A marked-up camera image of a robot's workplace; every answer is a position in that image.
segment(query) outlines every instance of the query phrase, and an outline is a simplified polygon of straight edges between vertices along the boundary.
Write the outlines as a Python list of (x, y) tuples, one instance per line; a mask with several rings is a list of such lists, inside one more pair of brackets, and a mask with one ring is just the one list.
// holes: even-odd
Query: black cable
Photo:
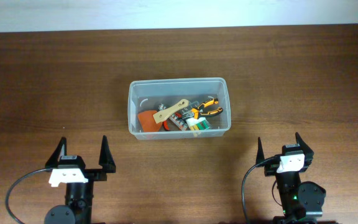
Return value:
[(276, 198), (274, 197), (274, 186), (276, 185), (276, 183), (277, 183), (277, 180), (274, 180), (273, 187), (272, 187), (272, 195), (273, 195), (274, 201), (275, 201), (279, 206), (282, 207), (283, 205), (281, 205), (281, 204), (276, 200)]
[(8, 214), (17, 222), (17, 223), (20, 223), (20, 224), (24, 224), (24, 222), (22, 222), (20, 219), (18, 219), (12, 212), (11, 208), (9, 208), (9, 196), (11, 196), (11, 192), (13, 190), (13, 188), (18, 184), (20, 183), (22, 180), (28, 178), (28, 177), (31, 177), (32, 175), (34, 174), (38, 174), (39, 172), (45, 172), (45, 171), (50, 171), (52, 170), (52, 168), (50, 169), (39, 169), (39, 170), (35, 170), (33, 172), (29, 172), (28, 174), (22, 176), (21, 178), (19, 178), (17, 181), (15, 181), (12, 186), (9, 188), (9, 190), (7, 191), (6, 193), (6, 197), (5, 197), (5, 207), (6, 207), (6, 210), (8, 212)]
[(253, 171), (256, 167), (258, 166), (261, 166), (261, 165), (264, 165), (266, 162), (268, 161), (271, 161), (273, 159), (276, 159), (275, 156), (272, 156), (270, 158), (267, 158), (265, 159), (264, 161), (258, 163), (258, 164), (255, 164), (253, 165), (248, 171), (247, 173), (245, 174), (243, 180), (242, 180), (242, 185), (241, 185), (241, 198), (242, 198), (242, 211), (244, 212), (244, 216), (246, 218), (246, 223), (247, 224), (250, 224), (250, 221), (249, 221), (249, 218), (248, 218), (248, 215), (247, 215), (247, 210), (246, 210), (246, 200), (244, 198), (244, 187), (245, 187), (245, 184), (246, 184), (246, 179), (247, 179), (247, 176), (249, 173), (251, 173), (251, 171)]

